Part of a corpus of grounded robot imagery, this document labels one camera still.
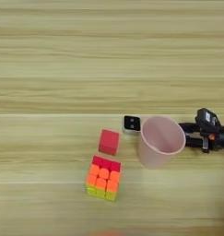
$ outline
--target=red cube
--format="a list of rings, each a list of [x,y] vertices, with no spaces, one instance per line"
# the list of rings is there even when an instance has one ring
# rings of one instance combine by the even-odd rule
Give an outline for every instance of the red cube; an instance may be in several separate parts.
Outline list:
[[[118,150],[120,134],[103,129],[100,137],[99,151],[105,154],[115,156]]]

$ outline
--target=yellow cube face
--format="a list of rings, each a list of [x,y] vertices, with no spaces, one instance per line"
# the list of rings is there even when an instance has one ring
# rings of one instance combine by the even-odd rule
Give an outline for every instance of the yellow cube face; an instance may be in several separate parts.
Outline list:
[[[96,196],[99,197],[99,198],[105,198],[105,191],[97,189],[96,190]]]
[[[109,201],[114,201],[116,198],[116,193],[107,192],[105,198]]]
[[[86,188],[87,189],[94,189],[95,190],[95,186],[94,185],[90,185],[90,184],[86,184]]]
[[[88,188],[87,194],[91,196],[97,196],[95,189]]]

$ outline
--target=red block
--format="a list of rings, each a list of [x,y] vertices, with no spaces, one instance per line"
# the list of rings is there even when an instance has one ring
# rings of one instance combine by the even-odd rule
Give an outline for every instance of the red block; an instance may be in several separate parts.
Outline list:
[[[103,161],[103,158],[100,158],[100,157],[94,156],[94,157],[93,157],[92,164],[101,167],[102,161]]]
[[[120,162],[113,161],[113,162],[112,162],[112,165],[111,165],[111,171],[120,172],[120,171],[121,171],[121,163],[120,163]]]
[[[99,151],[115,156],[119,145],[120,134],[103,129],[100,137]]]

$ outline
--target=wood grain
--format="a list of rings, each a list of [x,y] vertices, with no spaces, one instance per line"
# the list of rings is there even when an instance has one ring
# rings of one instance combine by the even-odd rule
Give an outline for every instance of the wood grain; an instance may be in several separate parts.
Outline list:
[[[224,236],[224,150],[150,171],[122,136],[118,200],[84,189],[102,128],[200,107],[224,123],[224,1],[0,1],[0,236]]]
[[[224,113],[224,1],[0,1],[0,113]]]

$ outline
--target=small black block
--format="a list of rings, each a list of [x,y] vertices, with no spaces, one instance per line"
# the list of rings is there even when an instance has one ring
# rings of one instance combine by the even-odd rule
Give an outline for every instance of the small black block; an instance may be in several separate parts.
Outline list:
[[[126,115],[124,117],[124,129],[130,131],[141,130],[141,121],[139,117]]]

